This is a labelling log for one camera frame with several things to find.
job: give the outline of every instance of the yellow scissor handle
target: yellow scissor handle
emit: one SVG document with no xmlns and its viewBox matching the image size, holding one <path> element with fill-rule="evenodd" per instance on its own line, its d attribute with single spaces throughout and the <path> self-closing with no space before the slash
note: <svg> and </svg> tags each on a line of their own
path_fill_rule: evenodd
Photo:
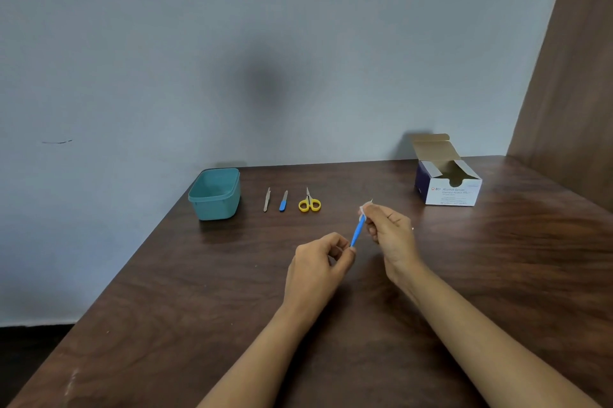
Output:
<svg viewBox="0 0 613 408">
<path fill-rule="evenodd" d="M 319 208 L 321 208 L 321 203 L 319 202 L 319 200 L 317 200 L 316 198 L 311 198 L 311 210 L 319 211 Z"/>
<path fill-rule="evenodd" d="M 300 203 L 298 203 L 298 209 L 303 213 L 307 212 L 309 209 L 308 200 L 302 200 Z"/>
</svg>

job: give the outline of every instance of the hand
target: hand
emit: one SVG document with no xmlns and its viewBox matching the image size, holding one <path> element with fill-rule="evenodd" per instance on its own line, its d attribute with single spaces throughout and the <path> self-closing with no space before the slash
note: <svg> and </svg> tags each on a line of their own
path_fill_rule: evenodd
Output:
<svg viewBox="0 0 613 408">
<path fill-rule="evenodd" d="M 329 256 L 337 261 L 334 266 Z M 312 326 L 355 259 L 355 248 L 337 233 L 298 246 L 287 270 L 282 308 Z"/>
<path fill-rule="evenodd" d="M 411 227 L 411 220 L 393 209 L 373 203 L 364 205 L 366 227 L 373 240 L 383 250 L 385 272 L 389 280 L 412 293 L 408 280 L 410 273 L 422 266 Z"/>
</svg>

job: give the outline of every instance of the right hand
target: right hand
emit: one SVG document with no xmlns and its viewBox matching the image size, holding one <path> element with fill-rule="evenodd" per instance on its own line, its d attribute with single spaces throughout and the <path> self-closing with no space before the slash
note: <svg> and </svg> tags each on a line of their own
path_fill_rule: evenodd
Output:
<svg viewBox="0 0 613 408">
<path fill-rule="evenodd" d="M 413 236 L 411 220 L 387 206 L 364 205 L 366 227 L 373 241 L 383 250 L 385 272 L 389 280 L 409 293 L 410 273 L 422 266 Z"/>
</svg>

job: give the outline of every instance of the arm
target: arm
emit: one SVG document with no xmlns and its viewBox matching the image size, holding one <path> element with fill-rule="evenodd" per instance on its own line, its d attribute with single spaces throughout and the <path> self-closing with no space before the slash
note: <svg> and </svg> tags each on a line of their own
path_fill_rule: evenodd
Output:
<svg viewBox="0 0 613 408">
<path fill-rule="evenodd" d="M 416 304 L 490 406 L 598 407 L 429 270 L 419 258 L 409 218 L 372 204 L 364 211 L 388 277 Z"/>
<path fill-rule="evenodd" d="M 328 256 L 336 259 L 334 266 Z M 336 233 L 299 246 L 287 271 L 280 309 L 197 408 L 271 407 L 298 344 L 355 257 L 348 240 Z"/>
</svg>

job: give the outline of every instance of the brown wooden panel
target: brown wooden panel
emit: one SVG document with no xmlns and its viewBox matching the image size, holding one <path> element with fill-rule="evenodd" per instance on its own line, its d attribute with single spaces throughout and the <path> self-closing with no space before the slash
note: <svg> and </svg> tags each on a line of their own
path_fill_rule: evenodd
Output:
<svg viewBox="0 0 613 408">
<path fill-rule="evenodd" d="M 557 0 L 509 155 L 613 210 L 613 0 Z"/>
<path fill-rule="evenodd" d="M 370 198 L 412 218 L 444 280 L 613 406 L 613 214 L 512 158 L 467 160 L 483 178 L 473 208 L 425 206 L 415 161 L 241 169 L 238 211 L 217 222 L 198 222 L 182 196 L 11 408 L 193 408 L 281 304 L 295 247 L 330 231 L 351 236 Z M 317 213 L 298 211 L 307 185 Z M 278 406 L 485 406 L 387 280 L 379 247 L 363 235 L 357 250 Z"/>
</svg>

